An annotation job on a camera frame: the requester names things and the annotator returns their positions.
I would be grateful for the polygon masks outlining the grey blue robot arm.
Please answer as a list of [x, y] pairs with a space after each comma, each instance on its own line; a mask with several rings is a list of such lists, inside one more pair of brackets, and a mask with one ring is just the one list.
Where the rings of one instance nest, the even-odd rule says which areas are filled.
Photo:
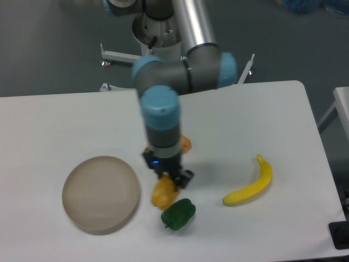
[[165, 62], [145, 55], [134, 63], [131, 76], [149, 143], [143, 157], [158, 177], [168, 174], [175, 190], [183, 189], [194, 174], [181, 165], [179, 96], [235, 84], [236, 60], [220, 51], [204, 1], [105, 1], [104, 6], [115, 16], [142, 13], [177, 24], [186, 58]]

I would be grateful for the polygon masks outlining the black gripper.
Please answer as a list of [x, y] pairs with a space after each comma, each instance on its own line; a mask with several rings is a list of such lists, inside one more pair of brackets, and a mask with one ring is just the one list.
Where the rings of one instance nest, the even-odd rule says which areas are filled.
[[147, 150], [144, 151], [142, 155], [148, 168], [157, 174], [158, 179], [162, 178], [163, 173], [167, 173], [169, 175], [171, 180], [174, 181], [175, 190], [185, 189], [195, 175], [190, 170], [182, 169], [180, 164], [180, 153], [170, 158], [160, 158], [155, 156], [153, 151]]

